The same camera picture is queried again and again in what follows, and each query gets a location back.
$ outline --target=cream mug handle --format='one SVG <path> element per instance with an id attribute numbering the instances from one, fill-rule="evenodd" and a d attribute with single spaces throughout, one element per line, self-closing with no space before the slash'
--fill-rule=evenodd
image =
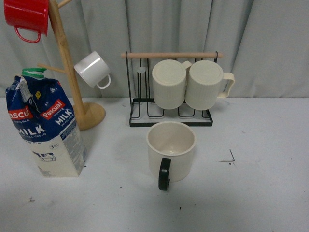
<path id="1" fill-rule="evenodd" d="M 227 98 L 230 94 L 230 90 L 235 83 L 235 78 L 232 73 L 224 73 L 223 75 L 224 80 L 228 80 L 227 87 L 225 88 L 225 91 L 222 93 L 219 93 L 218 98 Z"/>
<path id="2" fill-rule="evenodd" d="M 192 63 L 187 60 L 184 63 L 182 63 L 182 65 L 184 66 L 185 69 L 188 69 L 192 66 Z"/>
<path id="3" fill-rule="evenodd" d="M 110 84 L 111 84 L 111 76 L 108 74 L 108 83 L 105 86 L 102 86 L 102 87 L 99 86 L 98 84 L 97 84 L 97 86 L 98 86 L 99 89 L 106 89 Z"/>

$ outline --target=white mug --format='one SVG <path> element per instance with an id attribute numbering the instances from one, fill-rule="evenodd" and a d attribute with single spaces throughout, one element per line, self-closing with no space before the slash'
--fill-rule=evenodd
<path id="1" fill-rule="evenodd" d="M 87 57 L 82 59 L 74 65 L 74 69 L 92 88 L 97 85 L 98 88 L 105 89 L 111 83 L 111 70 L 97 52 L 92 52 Z M 100 86 L 99 82 L 106 76 L 109 79 L 108 83 L 105 86 Z"/>
<path id="2" fill-rule="evenodd" d="M 226 90 L 219 93 L 222 80 L 228 80 L 228 84 Z M 217 63 L 198 61 L 189 71 L 185 102 L 193 109 L 208 110 L 213 107 L 217 98 L 228 97 L 234 82 L 234 75 L 223 73 Z"/>
<path id="3" fill-rule="evenodd" d="M 149 168 L 158 178 L 160 190 L 189 174 L 196 144 L 189 126 L 176 121 L 156 123 L 147 133 L 147 144 Z"/>
<path id="4" fill-rule="evenodd" d="M 153 68 L 154 101 L 163 109 L 175 109 L 184 101 L 189 61 L 166 59 Z"/>

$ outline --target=wooden base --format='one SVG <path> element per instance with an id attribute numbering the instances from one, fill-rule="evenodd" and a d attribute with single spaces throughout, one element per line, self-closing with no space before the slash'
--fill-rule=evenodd
<path id="1" fill-rule="evenodd" d="M 75 113 L 77 125 L 81 131 L 92 128 L 99 124 L 105 118 L 104 108 L 96 103 L 84 103 L 86 114 L 78 115 Z"/>

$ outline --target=red mug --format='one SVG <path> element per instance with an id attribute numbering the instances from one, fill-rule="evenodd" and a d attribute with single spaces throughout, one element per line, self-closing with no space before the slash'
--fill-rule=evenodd
<path id="1" fill-rule="evenodd" d="M 4 0 L 4 16 L 8 25 L 15 28 L 16 34 L 29 43 L 37 43 L 41 34 L 47 35 L 49 0 Z M 36 40 L 21 36 L 18 29 L 38 33 Z"/>

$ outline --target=white fabric backdrop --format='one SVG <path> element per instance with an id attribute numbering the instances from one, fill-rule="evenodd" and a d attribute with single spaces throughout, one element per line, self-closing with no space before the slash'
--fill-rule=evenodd
<path id="1" fill-rule="evenodd" d="M 4 97 L 23 68 L 38 62 L 62 68 L 62 63 L 50 25 L 47 37 L 26 43 L 6 24 L 3 0 L 1 5 Z M 231 97 L 309 97 L 308 0 L 73 0 L 60 14 L 74 63 L 97 51 L 112 71 L 112 84 L 102 91 L 77 75 L 83 97 L 128 96 L 126 61 L 120 58 L 126 51 L 216 50 L 225 55 L 218 60 L 224 72 L 235 75 Z M 138 65 L 130 63 L 130 71 Z M 64 74 L 46 71 L 45 76 L 58 79 L 71 96 Z"/>

